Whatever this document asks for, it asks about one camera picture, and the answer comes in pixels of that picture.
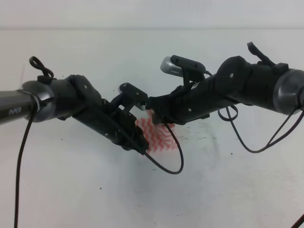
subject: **robotic arm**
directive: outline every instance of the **robotic arm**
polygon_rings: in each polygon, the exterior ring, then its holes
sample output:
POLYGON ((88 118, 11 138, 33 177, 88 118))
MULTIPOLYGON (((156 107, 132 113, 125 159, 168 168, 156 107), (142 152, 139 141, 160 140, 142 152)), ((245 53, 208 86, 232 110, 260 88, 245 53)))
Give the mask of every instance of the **robotic arm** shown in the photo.
POLYGON ((304 72, 289 69, 288 64, 274 64, 253 43, 248 48, 260 62, 250 64, 240 56, 231 57, 208 78, 201 63, 178 56, 165 58, 161 70, 182 76, 184 86, 169 95, 148 98, 146 108, 155 111, 154 122, 185 124, 239 103, 286 115, 303 109, 304 72))
MULTIPOLYGON (((43 75, 38 76, 37 81, 24 83, 22 90, 0 92, 0 123, 22 117, 29 119, 36 109, 34 122, 73 117, 125 150, 146 154, 149 144, 135 125, 136 117, 130 113, 133 106, 154 110, 155 124, 185 124, 239 103, 286 115, 303 110, 304 71, 289 69, 288 64, 274 64, 253 43, 248 43, 248 48, 261 61, 250 64, 240 56, 231 57, 215 75, 199 62, 178 56, 166 57, 161 70, 183 77, 183 86, 168 95, 148 97, 133 85, 124 83, 119 87, 121 93, 111 102, 103 99, 84 76, 71 75, 57 80, 32 57, 30 64, 43 75)), ((236 116, 221 118, 233 120, 236 116)))

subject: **red and white cloth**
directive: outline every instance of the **red and white cloth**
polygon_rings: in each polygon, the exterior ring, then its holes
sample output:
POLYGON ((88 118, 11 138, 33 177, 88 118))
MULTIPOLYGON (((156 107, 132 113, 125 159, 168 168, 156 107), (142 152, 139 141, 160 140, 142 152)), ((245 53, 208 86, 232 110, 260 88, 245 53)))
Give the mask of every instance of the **red and white cloth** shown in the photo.
MULTIPOLYGON (((148 153, 150 152, 162 152, 170 151, 177 148, 177 144, 173 139, 171 133, 168 131, 167 127, 163 124, 153 124, 152 115, 154 111, 148 110, 147 118, 139 118, 136 120, 136 125, 138 125, 142 131, 145 139, 149 143, 148 153)), ((174 133, 175 124, 168 124, 174 133)))

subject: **metal tube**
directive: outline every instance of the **metal tube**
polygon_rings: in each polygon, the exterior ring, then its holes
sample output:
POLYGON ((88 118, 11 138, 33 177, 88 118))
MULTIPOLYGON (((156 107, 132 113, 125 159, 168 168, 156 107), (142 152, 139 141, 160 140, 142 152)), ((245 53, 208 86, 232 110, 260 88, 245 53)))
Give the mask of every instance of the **metal tube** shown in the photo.
POLYGON ((28 117, 35 104, 33 95, 23 91, 0 91, 0 124, 28 117))

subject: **black bracket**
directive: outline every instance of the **black bracket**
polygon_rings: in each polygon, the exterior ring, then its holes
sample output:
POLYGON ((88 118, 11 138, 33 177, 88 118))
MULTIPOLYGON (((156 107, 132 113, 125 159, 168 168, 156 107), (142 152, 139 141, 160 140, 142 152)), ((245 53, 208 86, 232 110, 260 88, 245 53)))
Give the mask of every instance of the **black bracket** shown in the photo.
POLYGON ((200 82, 205 79, 206 68, 201 63, 180 56, 172 56, 171 62, 181 67, 185 86, 190 81, 200 82))
POLYGON ((277 75, 282 75, 289 70, 287 63, 275 64, 267 56, 265 56, 252 42, 247 43, 248 50, 252 55, 257 56, 261 62, 258 64, 267 65, 272 68, 273 72, 277 75))
POLYGON ((146 93, 130 83, 123 83, 118 89, 120 94, 111 101, 111 104, 115 107, 122 105, 124 107, 123 112, 125 114, 129 114, 133 106, 136 106, 141 110, 145 110, 145 105, 148 99, 148 95, 146 93))

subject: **black cable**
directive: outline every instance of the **black cable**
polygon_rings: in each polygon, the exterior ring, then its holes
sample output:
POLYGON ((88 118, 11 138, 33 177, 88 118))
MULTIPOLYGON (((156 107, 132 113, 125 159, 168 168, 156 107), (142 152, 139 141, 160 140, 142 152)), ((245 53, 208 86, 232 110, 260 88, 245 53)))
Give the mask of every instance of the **black cable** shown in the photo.
POLYGON ((209 72, 209 71, 205 71, 205 73, 204 74, 207 74, 207 75, 209 75, 209 76, 212 76, 212 74, 209 72))
POLYGON ((96 109, 95 107, 91 106, 89 107, 92 111, 97 112, 101 117, 103 117, 104 119, 106 119, 108 122, 110 122, 117 130, 119 130, 119 132, 134 146, 138 149, 138 152, 147 156, 147 158, 149 158, 155 165, 157 165, 160 169, 162 169, 163 171, 169 173, 169 174, 179 174, 181 173, 181 171, 184 168, 184 156, 182 154, 182 150, 181 150, 181 146, 179 141, 177 140, 176 136, 174 135, 174 133, 172 132, 171 128, 165 123, 164 125, 167 127, 168 131, 171 133, 173 139, 175 140, 177 147, 179 148, 179 152, 180 152, 180 169, 178 171, 170 171, 166 168, 164 168, 163 166, 161 166, 154 158, 152 158, 146 151, 143 151, 143 148, 141 148, 126 132, 125 130, 119 125, 117 124, 112 118, 110 118, 108 115, 106 115, 104 112, 96 109))
POLYGON ((279 131, 283 128, 283 126, 287 123, 287 121, 289 120, 289 118, 295 113, 295 111, 297 110, 297 108, 295 108, 291 113, 290 115, 286 118, 286 120, 282 123, 282 125, 278 128, 278 130, 275 132, 275 134, 271 137, 271 139, 269 140, 269 142, 267 143, 267 145, 265 147, 263 147, 262 149, 260 150, 257 150, 257 151, 254 151, 254 150, 251 150, 250 148, 248 148, 244 141, 242 140, 241 136, 239 135, 238 133, 238 130, 237 128, 235 127, 234 123, 233 123, 233 120, 235 118, 231 118, 231 115, 230 115, 230 111, 228 108, 226 108, 226 111, 227 111, 227 114, 228 114, 228 117, 229 118, 225 118, 223 119, 224 121, 226 121, 226 119, 228 119, 229 122, 231 122, 231 125, 233 127, 233 130, 235 131, 235 133, 237 134, 237 137, 238 139, 240 140, 242 146, 249 152, 251 153, 260 153, 266 149, 268 149, 269 147, 277 144, 279 141, 281 141, 282 139, 284 139, 285 137, 287 137, 297 126, 298 124, 301 122, 301 120, 303 119, 304 117, 304 111, 300 114, 299 118, 297 119, 297 121, 294 123, 294 125, 285 133, 283 134, 281 137, 279 137, 278 139, 276 139, 275 141, 272 142, 272 140, 275 138, 275 136, 279 133, 279 131))
POLYGON ((33 120, 35 118, 37 112, 37 104, 34 105, 31 117, 28 121, 28 125, 25 129, 23 140, 21 143, 19 155, 18 155, 18 161, 17 161, 17 172, 16 172, 16 192, 15 192, 15 221, 14 221, 14 228, 18 227, 18 213, 19 213, 19 182, 20 182, 20 168, 21 168, 21 158, 25 146, 25 142, 27 140, 28 134, 29 134, 29 129, 33 123, 33 120))
POLYGON ((182 150, 181 150, 181 145, 179 143, 179 141, 177 140, 176 136, 174 135, 174 133, 172 132, 171 128, 165 123, 164 124, 168 131, 171 133, 173 139, 175 140, 176 144, 177 144, 177 147, 179 148, 179 151, 180 151, 180 169, 178 171, 171 171, 171 170, 168 170, 166 169, 165 167, 163 167, 162 165, 160 165, 153 157, 151 157, 147 152, 144 153, 144 155, 146 155, 147 158, 150 159, 150 161, 152 161, 156 166, 158 166, 158 168, 160 168, 161 170, 169 173, 169 174, 179 174, 181 173, 181 171, 183 170, 184 168, 184 156, 182 154, 182 150))
POLYGON ((29 59, 29 63, 31 64, 32 67, 34 67, 35 69, 41 70, 44 76, 48 76, 53 78, 54 77, 54 73, 50 70, 47 69, 43 63, 35 56, 32 56, 29 59))
POLYGON ((302 215, 291 228, 299 228, 304 223, 304 215, 302 215))

